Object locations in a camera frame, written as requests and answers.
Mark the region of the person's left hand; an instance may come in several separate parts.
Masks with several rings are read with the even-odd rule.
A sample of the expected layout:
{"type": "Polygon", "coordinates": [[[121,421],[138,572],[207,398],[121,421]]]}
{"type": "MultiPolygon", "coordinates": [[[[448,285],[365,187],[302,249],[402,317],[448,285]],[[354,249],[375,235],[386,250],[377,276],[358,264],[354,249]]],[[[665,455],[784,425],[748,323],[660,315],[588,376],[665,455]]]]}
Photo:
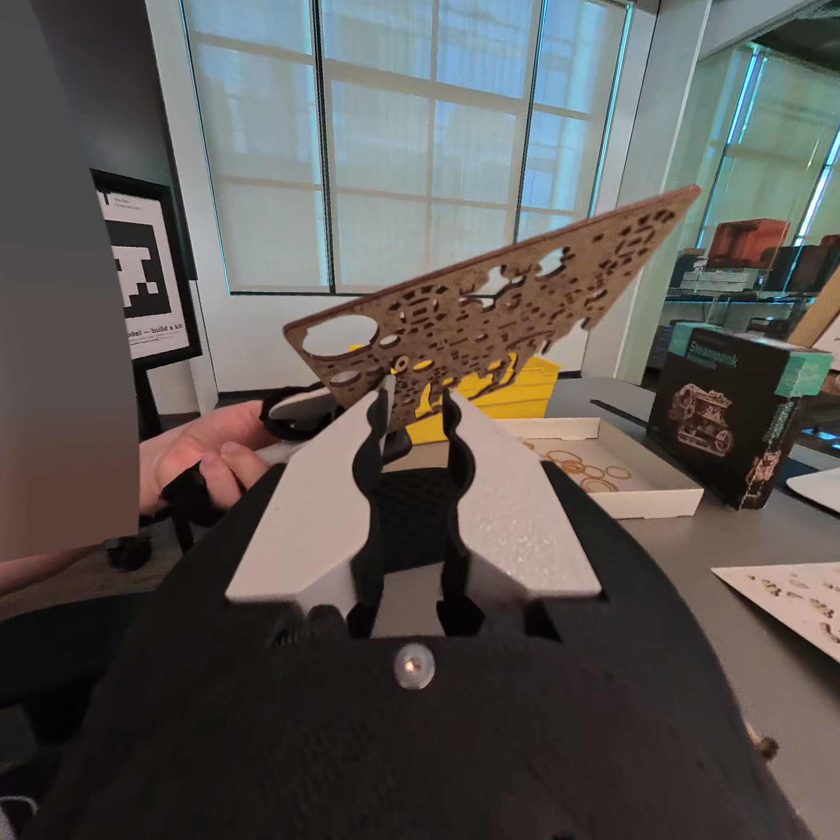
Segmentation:
{"type": "Polygon", "coordinates": [[[279,443],[260,422],[260,411],[259,402],[221,407],[142,442],[140,515],[163,510],[163,489],[195,465],[215,508],[233,507],[268,470],[256,451],[279,443]]]}

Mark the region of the printed parts sheet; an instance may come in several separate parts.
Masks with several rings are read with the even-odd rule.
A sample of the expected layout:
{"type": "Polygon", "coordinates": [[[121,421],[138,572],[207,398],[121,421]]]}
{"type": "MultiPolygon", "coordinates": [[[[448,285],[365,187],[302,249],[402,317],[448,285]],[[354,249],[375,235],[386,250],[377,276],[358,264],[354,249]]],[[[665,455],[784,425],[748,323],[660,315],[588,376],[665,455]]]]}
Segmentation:
{"type": "Polygon", "coordinates": [[[712,573],[839,660],[839,562],[716,568],[712,573]]]}

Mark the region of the person's dark pants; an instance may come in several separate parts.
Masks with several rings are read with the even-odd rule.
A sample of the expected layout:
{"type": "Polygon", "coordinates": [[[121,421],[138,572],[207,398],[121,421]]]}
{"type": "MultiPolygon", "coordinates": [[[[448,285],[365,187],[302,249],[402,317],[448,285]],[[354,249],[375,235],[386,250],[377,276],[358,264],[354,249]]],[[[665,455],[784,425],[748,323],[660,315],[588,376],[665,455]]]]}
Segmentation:
{"type": "Polygon", "coordinates": [[[55,605],[2,621],[2,708],[20,707],[38,745],[77,735],[93,690],[150,595],[55,605]]]}

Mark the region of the white document stand base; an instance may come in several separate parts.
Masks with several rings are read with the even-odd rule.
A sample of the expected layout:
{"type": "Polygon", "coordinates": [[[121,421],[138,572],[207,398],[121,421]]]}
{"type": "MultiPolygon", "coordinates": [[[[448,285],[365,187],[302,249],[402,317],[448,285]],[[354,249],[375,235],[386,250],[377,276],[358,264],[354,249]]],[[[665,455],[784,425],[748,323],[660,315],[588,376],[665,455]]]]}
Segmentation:
{"type": "Polygon", "coordinates": [[[786,480],[786,486],[796,496],[839,514],[840,468],[825,469],[786,480]]]}

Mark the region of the red-brown machine on shelf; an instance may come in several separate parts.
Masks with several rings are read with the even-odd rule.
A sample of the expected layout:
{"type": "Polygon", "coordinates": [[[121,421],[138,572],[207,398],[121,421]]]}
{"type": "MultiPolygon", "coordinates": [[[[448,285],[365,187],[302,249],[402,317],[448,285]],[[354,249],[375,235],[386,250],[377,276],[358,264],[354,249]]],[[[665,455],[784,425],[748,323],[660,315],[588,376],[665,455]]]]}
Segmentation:
{"type": "Polygon", "coordinates": [[[770,218],[721,223],[711,240],[706,268],[768,270],[773,266],[790,228],[790,222],[770,218]]]}

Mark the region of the framed black and white sign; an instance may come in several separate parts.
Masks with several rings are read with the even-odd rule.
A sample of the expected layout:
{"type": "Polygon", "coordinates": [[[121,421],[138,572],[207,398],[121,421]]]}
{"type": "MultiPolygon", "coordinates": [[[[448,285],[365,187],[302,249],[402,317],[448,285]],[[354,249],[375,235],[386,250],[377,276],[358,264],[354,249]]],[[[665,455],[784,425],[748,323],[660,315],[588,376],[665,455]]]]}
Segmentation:
{"type": "Polygon", "coordinates": [[[161,434],[149,372],[202,347],[173,190],[91,168],[122,294],[140,440],[161,434]]]}

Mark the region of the black flat bar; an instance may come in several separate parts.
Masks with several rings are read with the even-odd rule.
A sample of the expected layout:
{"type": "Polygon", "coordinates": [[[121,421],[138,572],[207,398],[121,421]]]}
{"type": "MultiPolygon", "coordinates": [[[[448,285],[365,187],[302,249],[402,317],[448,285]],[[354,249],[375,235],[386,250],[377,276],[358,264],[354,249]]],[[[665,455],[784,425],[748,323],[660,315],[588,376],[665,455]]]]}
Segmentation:
{"type": "Polygon", "coordinates": [[[626,412],[621,408],[613,406],[612,404],[597,399],[591,400],[591,404],[609,412],[610,414],[613,414],[617,417],[621,417],[623,420],[628,421],[629,423],[635,424],[642,428],[647,428],[647,420],[635,416],[634,414],[631,414],[629,412],[626,412]]]}

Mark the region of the large window with blinds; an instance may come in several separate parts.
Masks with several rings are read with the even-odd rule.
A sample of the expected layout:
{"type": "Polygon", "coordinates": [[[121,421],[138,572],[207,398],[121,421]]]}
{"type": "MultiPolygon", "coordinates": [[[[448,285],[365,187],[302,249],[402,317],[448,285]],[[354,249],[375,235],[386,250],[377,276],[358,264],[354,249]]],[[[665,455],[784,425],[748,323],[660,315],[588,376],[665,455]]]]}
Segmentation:
{"type": "Polygon", "coordinates": [[[631,2],[182,2],[224,285],[364,293],[591,216],[631,2]]]}

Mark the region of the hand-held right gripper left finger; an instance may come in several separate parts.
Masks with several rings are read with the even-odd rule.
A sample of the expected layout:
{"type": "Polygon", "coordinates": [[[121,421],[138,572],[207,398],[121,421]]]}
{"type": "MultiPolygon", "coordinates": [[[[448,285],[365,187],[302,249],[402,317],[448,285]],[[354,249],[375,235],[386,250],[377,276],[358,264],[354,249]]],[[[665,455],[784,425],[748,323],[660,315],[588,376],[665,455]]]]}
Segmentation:
{"type": "Polygon", "coordinates": [[[387,374],[290,457],[225,595],[302,615],[334,607],[350,635],[372,635],[384,591],[374,494],[396,380],[387,374]]]}

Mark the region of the laser-cut wooden parts sheet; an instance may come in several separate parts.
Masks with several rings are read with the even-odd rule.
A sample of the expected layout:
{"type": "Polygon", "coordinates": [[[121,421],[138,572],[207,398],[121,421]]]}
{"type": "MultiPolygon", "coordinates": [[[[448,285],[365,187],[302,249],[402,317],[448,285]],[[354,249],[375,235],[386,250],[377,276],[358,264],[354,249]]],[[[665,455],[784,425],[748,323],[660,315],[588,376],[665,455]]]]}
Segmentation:
{"type": "Polygon", "coordinates": [[[348,409],[389,374],[388,431],[442,410],[474,375],[477,397],[580,325],[597,326],[684,218],[688,185],[314,313],[283,327],[289,344],[348,409]]]}

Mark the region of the wooden rings in tray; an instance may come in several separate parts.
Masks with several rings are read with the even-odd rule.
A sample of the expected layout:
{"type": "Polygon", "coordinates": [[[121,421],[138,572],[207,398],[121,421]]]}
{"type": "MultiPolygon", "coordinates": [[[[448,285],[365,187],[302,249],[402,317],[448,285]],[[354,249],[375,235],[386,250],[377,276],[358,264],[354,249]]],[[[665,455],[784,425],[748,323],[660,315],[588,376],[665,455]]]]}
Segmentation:
{"type": "Polygon", "coordinates": [[[558,466],[588,494],[617,493],[628,487],[634,473],[624,465],[599,465],[590,463],[582,455],[567,449],[552,449],[538,453],[543,462],[558,466]]]}

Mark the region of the white shallow cardboard tray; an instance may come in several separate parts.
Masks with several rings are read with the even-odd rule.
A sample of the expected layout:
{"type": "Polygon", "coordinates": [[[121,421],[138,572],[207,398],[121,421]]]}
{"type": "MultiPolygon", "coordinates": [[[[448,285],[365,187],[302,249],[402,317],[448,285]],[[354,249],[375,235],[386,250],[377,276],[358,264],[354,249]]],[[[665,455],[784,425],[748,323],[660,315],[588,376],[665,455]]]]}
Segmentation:
{"type": "Polygon", "coordinates": [[[617,493],[587,493],[614,519],[691,517],[704,495],[694,480],[599,417],[501,419],[499,424],[536,455],[567,449],[590,463],[632,470],[628,486],[617,493]]]}

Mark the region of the brown backing board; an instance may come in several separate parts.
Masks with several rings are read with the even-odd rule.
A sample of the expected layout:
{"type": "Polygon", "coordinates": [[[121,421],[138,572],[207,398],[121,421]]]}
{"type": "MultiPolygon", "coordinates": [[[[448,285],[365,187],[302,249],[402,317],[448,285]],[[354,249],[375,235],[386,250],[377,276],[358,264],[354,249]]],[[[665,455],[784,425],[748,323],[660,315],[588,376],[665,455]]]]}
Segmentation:
{"type": "Polygon", "coordinates": [[[812,348],[836,320],[839,313],[839,267],[819,292],[813,304],[797,323],[788,343],[812,348]]]}

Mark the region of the yellow plastic bin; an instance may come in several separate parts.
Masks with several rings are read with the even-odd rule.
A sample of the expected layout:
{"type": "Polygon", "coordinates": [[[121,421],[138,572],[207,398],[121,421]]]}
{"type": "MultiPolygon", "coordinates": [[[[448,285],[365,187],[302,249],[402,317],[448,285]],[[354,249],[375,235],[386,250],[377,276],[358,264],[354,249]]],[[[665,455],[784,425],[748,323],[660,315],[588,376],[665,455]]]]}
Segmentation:
{"type": "MultiPolygon", "coordinates": [[[[513,370],[515,363],[512,355],[506,361],[493,360],[486,376],[466,374],[456,390],[494,419],[543,418],[560,367],[538,355],[531,357],[519,372],[513,370]]],[[[412,365],[404,370],[397,370],[396,363],[392,363],[392,374],[397,381],[407,375],[408,384],[413,387],[417,377],[423,380],[421,391],[408,394],[407,404],[414,410],[415,422],[406,426],[406,431],[413,445],[445,441],[443,414],[435,412],[442,403],[439,398],[431,402],[429,396],[432,384],[427,375],[436,371],[432,356],[412,359],[412,365]]]]}

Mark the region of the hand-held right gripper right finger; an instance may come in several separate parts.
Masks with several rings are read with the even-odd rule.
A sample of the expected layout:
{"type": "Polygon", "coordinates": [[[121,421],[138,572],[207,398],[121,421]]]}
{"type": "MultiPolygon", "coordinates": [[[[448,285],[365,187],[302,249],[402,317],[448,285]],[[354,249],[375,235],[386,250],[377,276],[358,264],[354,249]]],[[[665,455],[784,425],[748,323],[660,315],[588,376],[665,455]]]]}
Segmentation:
{"type": "Polygon", "coordinates": [[[454,495],[437,619],[449,637],[559,637],[558,600],[602,593],[543,462],[465,397],[446,391],[454,495]]]}

